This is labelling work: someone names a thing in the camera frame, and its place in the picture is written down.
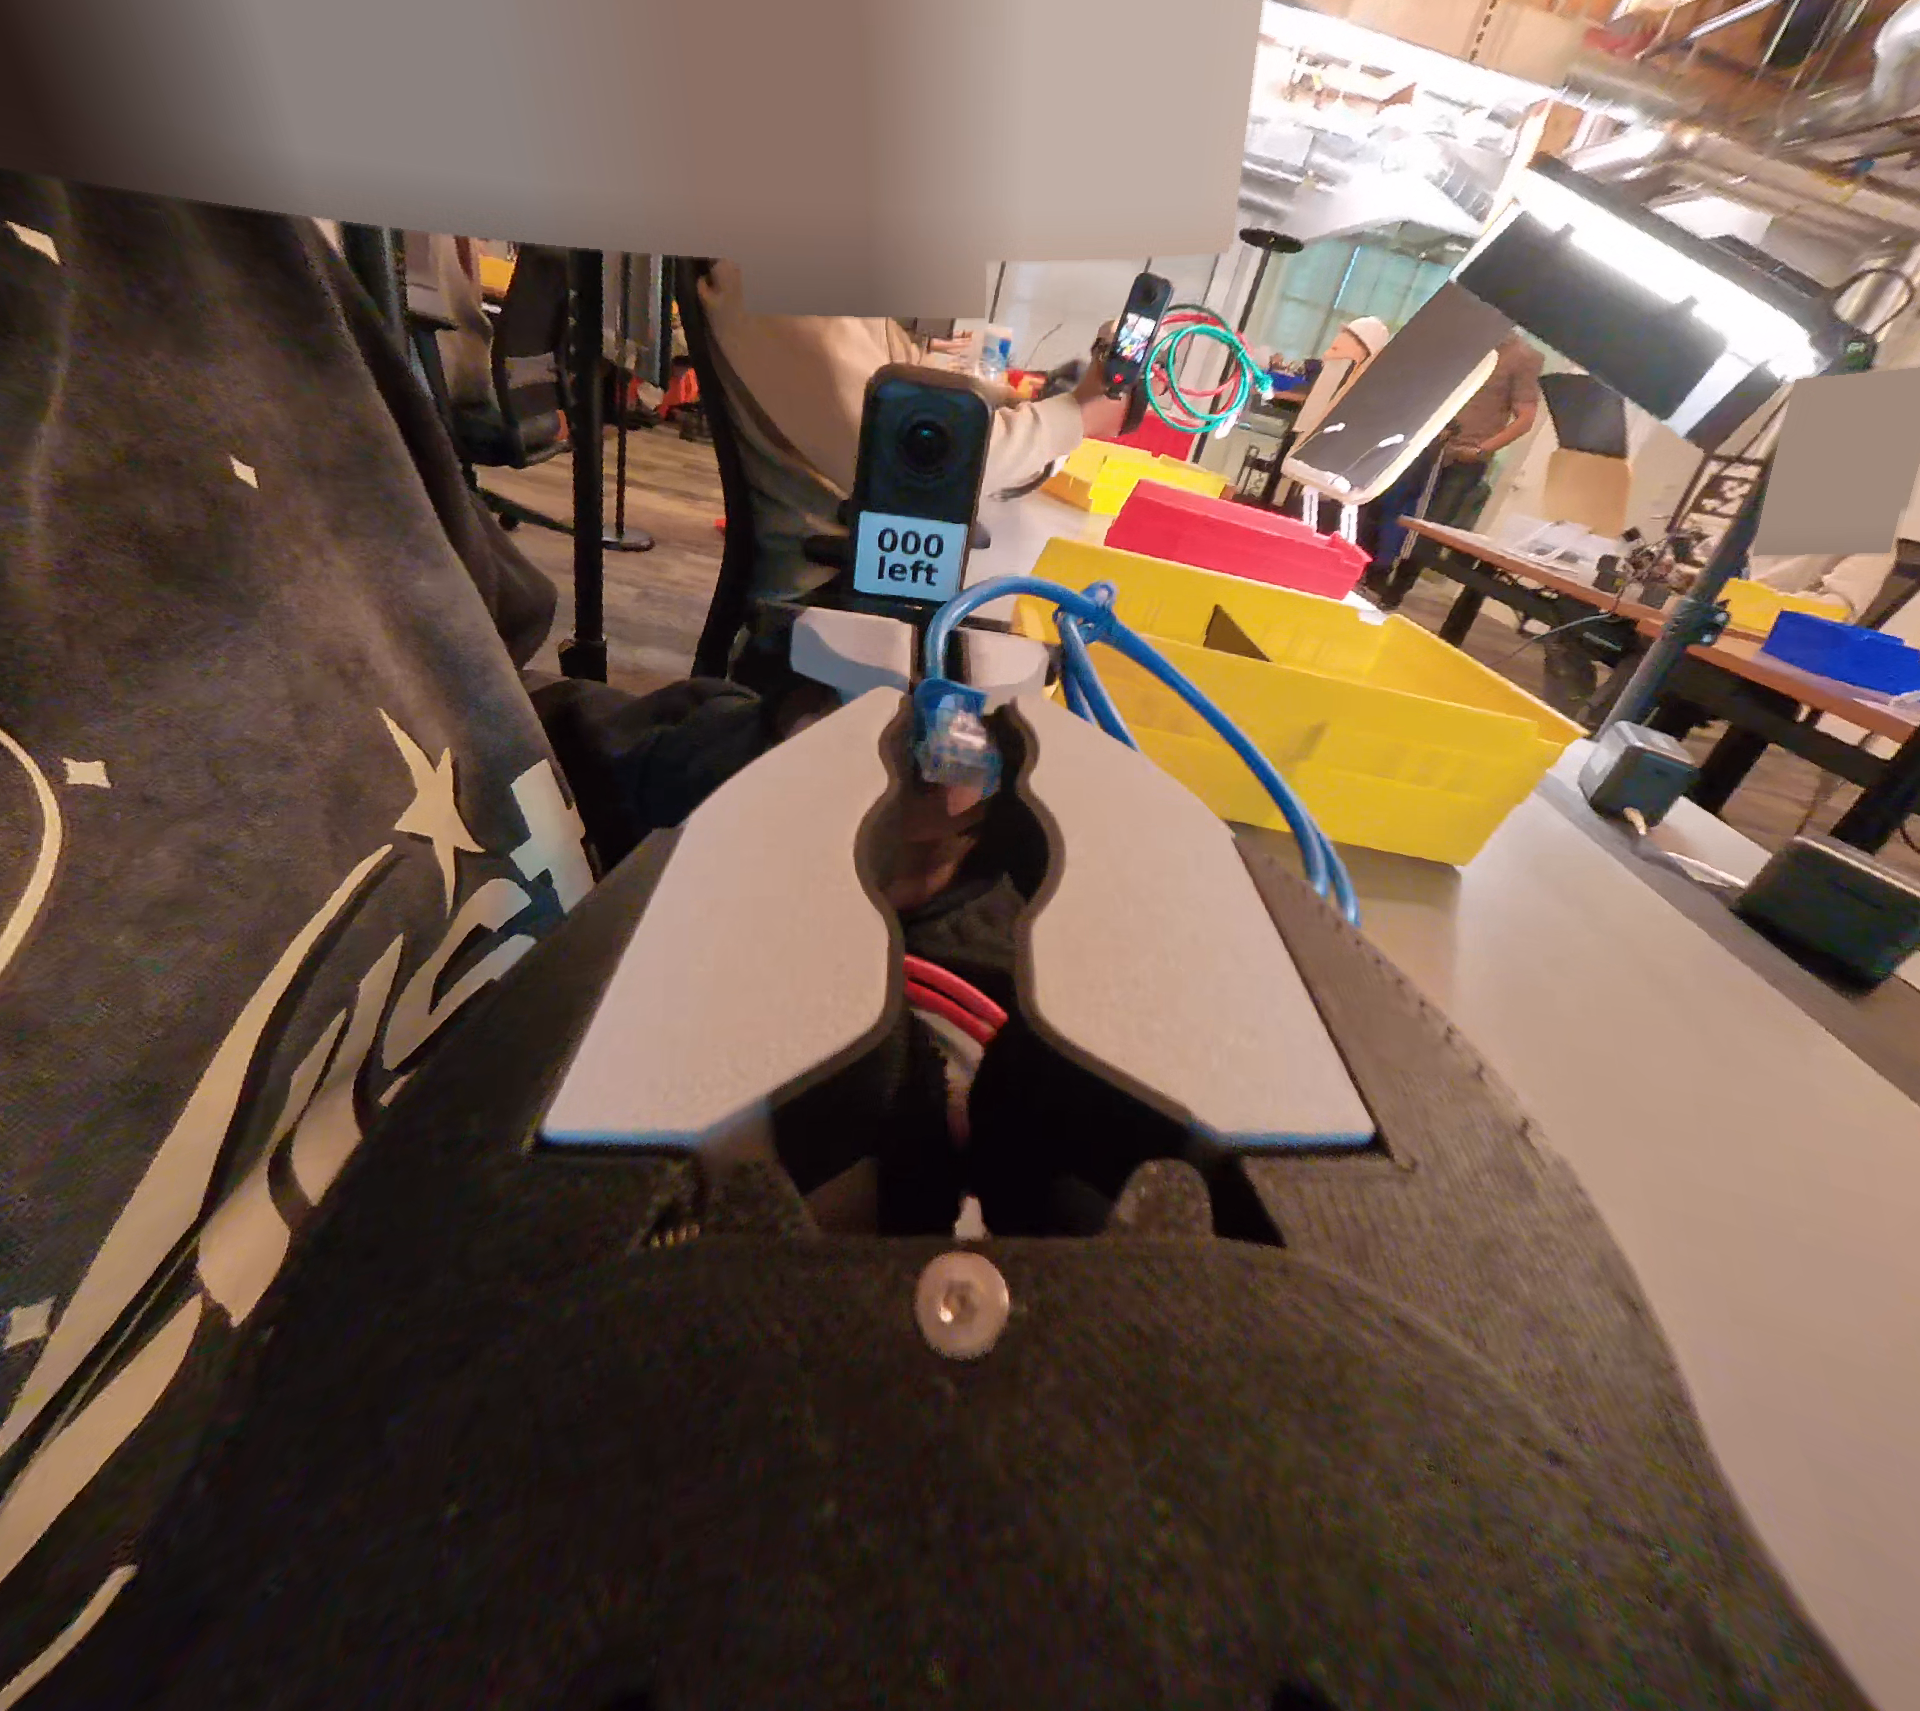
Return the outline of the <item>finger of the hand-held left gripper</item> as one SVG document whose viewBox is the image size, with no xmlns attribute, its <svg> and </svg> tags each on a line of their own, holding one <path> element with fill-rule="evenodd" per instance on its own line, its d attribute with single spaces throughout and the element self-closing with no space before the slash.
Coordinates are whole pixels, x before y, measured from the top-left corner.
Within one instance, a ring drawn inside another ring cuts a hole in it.
<svg viewBox="0 0 1920 1711">
<path fill-rule="evenodd" d="M 986 702 L 1046 698 L 1054 676 L 1054 650 L 1043 640 L 996 628 L 955 634 L 955 680 Z"/>
<path fill-rule="evenodd" d="M 917 632 L 912 622 L 842 610 L 799 610 L 789 626 L 792 674 L 839 702 L 872 692 L 906 694 L 915 678 Z"/>
</svg>

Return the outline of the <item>yellow plastic bin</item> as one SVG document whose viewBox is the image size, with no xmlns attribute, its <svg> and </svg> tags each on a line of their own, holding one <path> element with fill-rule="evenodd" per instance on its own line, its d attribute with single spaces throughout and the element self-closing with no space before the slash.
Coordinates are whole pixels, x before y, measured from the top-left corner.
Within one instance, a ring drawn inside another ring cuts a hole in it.
<svg viewBox="0 0 1920 1711">
<path fill-rule="evenodd" d="M 1113 518 L 1141 482 L 1223 498 L 1229 482 L 1202 466 L 1109 440 L 1082 440 L 1043 478 L 1040 492 L 1097 518 Z"/>
<path fill-rule="evenodd" d="M 1717 606 L 1726 614 L 1723 628 L 1728 632 L 1755 640 L 1763 640 L 1783 616 L 1852 622 L 1844 600 L 1816 592 L 1779 590 L 1746 578 L 1726 582 L 1717 594 Z"/>
<path fill-rule="evenodd" d="M 1471 861 L 1578 726 L 1398 616 L 1052 538 L 1037 576 L 1115 588 L 1118 618 L 1202 688 L 1339 845 Z M 1220 604 L 1271 664 L 1202 650 Z"/>
</svg>

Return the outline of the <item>black and white light bar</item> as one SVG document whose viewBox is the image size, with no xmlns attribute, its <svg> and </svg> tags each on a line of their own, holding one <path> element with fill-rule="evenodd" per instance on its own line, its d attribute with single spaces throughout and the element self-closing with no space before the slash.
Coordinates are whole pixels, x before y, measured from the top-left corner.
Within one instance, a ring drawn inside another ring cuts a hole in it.
<svg viewBox="0 0 1920 1711">
<path fill-rule="evenodd" d="M 1877 356 L 1828 288 L 1553 160 L 1513 180 L 1451 280 L 1706 454 L 1790 386 Z"/>
</svg>

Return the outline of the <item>blue plastic bin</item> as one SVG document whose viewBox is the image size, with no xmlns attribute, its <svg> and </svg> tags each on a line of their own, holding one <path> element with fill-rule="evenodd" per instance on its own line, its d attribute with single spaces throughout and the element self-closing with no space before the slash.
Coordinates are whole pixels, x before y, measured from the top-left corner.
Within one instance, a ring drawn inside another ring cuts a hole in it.
<svg viewBox="0 0 1920 1711">
<path fill-rule="evenodd" d="M 1881 630 L 1783 612 L 1759 648 L 1782 666 L 1887 702 L 1917 694 L 1917 648 Z"/>
</svg>

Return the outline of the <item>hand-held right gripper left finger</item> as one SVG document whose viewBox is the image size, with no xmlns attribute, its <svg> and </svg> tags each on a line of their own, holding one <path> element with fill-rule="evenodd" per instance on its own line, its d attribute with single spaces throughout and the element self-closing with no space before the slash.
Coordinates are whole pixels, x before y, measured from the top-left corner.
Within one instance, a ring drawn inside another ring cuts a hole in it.
<svg viewBox="0 0 1920 1711">
<path fill-rule="evenodd" d="M 904 997 L 884 849 L 912 710 L 870 692 L 727 777 L 637 853 L 643 895 L 537 1117 L 552 1151 L 778 1163 L 804 1193 L 955 1165 L 947 1075 Z"/>
</svg>

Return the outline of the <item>grey metal pole with clamp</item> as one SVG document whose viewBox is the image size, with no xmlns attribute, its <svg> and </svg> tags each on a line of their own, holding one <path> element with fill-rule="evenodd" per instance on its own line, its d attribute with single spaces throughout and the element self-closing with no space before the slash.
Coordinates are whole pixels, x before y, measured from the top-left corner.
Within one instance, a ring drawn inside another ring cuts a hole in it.
<svg viewBox="0 0 1920 1711">
<path fill-rule="evenodd" d="M 1602 738 L 1620 724 L 1649 724 L 1672 676 L 1691 648 L 1711 642 L 1723 628 L 1723 620 L 1717 616 L 1720 592 L 1750 560 L 1782 422 L 1796 390 L 1794 384 L 1779 386 L 1752 420 L 1753 430 L 1735 452 L 1735 458 L 1750 460 L 1752 476 L 1731 518 L 1695 572 L 1691 588 L 1669 608 L 1657 636 L 1646 644 L 1629 676 L 1610 688 L 1604 710 L 1596 714 L 1590 726 L 1591 738 Z"/>
</svg>

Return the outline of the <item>person's left hand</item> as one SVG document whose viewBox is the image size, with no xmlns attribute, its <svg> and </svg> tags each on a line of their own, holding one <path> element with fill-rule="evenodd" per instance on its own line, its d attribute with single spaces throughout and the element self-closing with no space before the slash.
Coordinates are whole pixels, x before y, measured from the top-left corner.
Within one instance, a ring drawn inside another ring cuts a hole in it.
<svg viewBox="0 0 1920 1711">
<path fill-rule="evenodd" d="M 979 785 L 922 779 L 885 801 L 874 833 L 879 899 L 906 917 L 947 889 L 970 859 L 992 801 Z"/>
</svg>

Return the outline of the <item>red plastic bin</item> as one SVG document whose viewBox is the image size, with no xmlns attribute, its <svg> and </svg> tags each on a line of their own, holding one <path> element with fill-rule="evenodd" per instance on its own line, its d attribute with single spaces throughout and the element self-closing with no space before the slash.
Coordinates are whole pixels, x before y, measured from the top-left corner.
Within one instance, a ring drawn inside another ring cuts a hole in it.
<svg viewBox="0 0 1920 1711">
<path fill-rule="evenodd" d="M 1333 602 L 1356 592 L 1369 568 L 1369 556 L 1338 534 L 1156 480 L 1131 488 L 1103 546 Z"/>
</svg>

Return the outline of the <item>black stanchion post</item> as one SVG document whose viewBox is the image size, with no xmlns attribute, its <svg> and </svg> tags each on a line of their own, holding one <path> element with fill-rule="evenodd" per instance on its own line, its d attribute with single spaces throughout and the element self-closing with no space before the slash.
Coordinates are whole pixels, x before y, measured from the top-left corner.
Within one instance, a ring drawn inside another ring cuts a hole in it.
<svg viewBox="0 0 1920 1711">
<path fill-rule="evenodd" d="M 603 350 L 605 262 L 596 250 L 565 252 L 565 424 L 572 476 L 572 620 L 558 648 L 562 676 L 610 678 L 605 638 L 605 454 Z"/>
</svg>

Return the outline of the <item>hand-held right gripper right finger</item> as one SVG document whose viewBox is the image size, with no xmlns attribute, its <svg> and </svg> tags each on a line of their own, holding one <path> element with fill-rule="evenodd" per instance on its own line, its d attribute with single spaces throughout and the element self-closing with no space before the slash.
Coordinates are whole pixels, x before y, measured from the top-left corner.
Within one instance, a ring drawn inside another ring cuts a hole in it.
<svg viewBox="0 0 1920 1711">
<path fill-rule="evenodd" d="M 983 1197 L 1119 1197 L 1143 1167 L 1250 1197 L 1252 1165 L 1380 1155 L 1380 1119 L 1235 835 L 1052 704 L 994 718 L 1033 851 L 1014 1011 L 972 1085 Z"/>
</svg>

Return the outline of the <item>silver ventilation duct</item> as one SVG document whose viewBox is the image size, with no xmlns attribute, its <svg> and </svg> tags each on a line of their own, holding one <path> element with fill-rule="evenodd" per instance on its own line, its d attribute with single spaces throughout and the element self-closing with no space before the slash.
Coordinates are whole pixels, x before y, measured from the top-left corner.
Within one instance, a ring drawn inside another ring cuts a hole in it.
<svg viewBox="0 0 1920 1711">
<path fill-rule="evenodd" d="M 1915 168 L 1915 0 L 1738 0 L 1575 64 L 1562 102 L 1593 124 L 1568 162 L 1640 178 L 1688 160 L 1856 182 Z"/>
</svg>

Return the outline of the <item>black power cube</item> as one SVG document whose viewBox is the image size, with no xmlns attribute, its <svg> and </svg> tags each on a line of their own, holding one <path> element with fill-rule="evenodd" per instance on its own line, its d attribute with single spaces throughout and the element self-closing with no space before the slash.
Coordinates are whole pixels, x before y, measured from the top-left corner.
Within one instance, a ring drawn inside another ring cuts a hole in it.
<svg viewBox="0 0 1920 1711">
<path fill-rule="evenodd" d="M 1682 742 L 1617 720 L 1590 740 L 1575 785 L 1597 815 L 1649 831 L 1691 793 L 1697 775 L 1700 767 Z"/>
<path fill-rule="evenodd" d="M 1802 963 L 1858 987 L 1883 983 L 1917 953 L 1915 881 L 1823 835 L 1790 837 L 1729 909 Z"/>
</svg>

